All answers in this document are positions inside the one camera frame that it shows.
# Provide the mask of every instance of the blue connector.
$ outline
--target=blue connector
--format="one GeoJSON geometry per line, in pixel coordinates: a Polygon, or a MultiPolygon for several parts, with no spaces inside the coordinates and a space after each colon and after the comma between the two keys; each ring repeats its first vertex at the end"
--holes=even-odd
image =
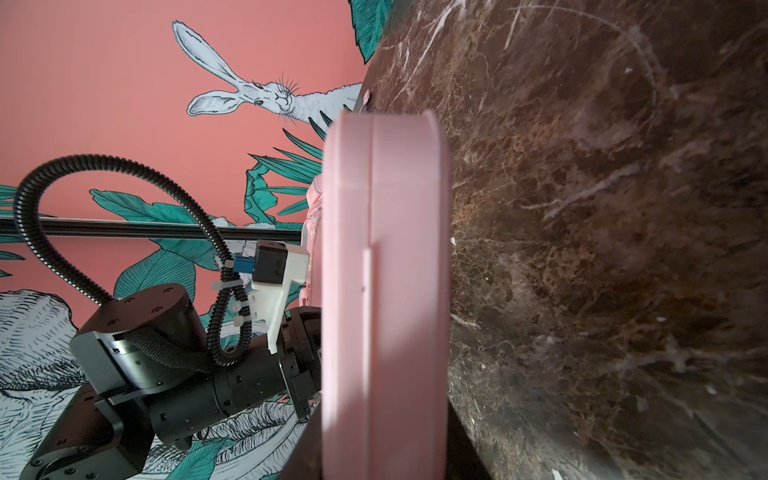
{"type": "Polygon", "coordinates": [[[232,270],[238,273],[249,273],[253,275],[253,268],[256,266],[255,258],[245,257],[239,253],[235,253],[234,263],[232,270]]]}

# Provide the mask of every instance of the painted rabbit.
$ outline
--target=painted rabbit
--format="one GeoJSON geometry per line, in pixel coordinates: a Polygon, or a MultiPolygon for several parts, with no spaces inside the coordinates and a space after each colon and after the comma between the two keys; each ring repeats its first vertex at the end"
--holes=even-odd
{"type": "Polygon", "coordinates": [[[282,83],[257,84],[235,75],[229,65],[208,45],[203,37],[181,22],[174,22],[174,35],[181,49],[199,66],[237,88],[237,92],[209,91],[198,95],[187,107],[190,116],[228,114],[241,104],[248,103],[266,108],[274,114],[309,123],[310,118],[321,122],[323,112],[332,120],[342,109],[354,107],[362,84],[347,85],[326,93],[295,95],[292,88],[282,83]]]}

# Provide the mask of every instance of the pink container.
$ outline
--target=pink container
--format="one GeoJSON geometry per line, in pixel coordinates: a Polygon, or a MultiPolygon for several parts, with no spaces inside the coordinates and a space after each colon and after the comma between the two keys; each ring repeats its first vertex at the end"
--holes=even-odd
{"type": "Polygon", "coordinates": [[[323,173],[323,477],[445,477],[450,155],[435,115],[344,114],[323,173]]]}

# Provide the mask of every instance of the black cylindrical actuator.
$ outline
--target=black cylindrical actuator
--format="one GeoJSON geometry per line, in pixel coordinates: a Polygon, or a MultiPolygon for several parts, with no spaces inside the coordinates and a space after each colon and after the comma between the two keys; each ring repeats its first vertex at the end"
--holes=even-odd
{"type": "Polygon", "coordinates": [[[198,373],[175,389],[147,399],[157,437],[166,445],[286,391],[266,335],[252,339],[243,359],[210,374],[198,373]]]}

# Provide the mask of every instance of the rabbit ear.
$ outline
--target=rabbit ear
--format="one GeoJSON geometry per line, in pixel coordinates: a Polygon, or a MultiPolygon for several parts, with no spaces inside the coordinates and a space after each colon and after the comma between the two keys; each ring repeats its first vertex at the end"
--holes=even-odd
{"type": "Polygon", "coordinates": [[[209,91],[206,94],[193,98],[189,107],[187,107],[187,113],[191,117],[195,115],[229,114],[237,110],[243,102],[245,102],[245,99],[239,93],[209,91]]]}
{"type": "Polygon", "coordinates": [[[199,66],[234,86],[246,83],[245,80],[234,74],[224,59],[193,29],[176,21],[174,22],[174,36],[184,53],[199,66]]]}

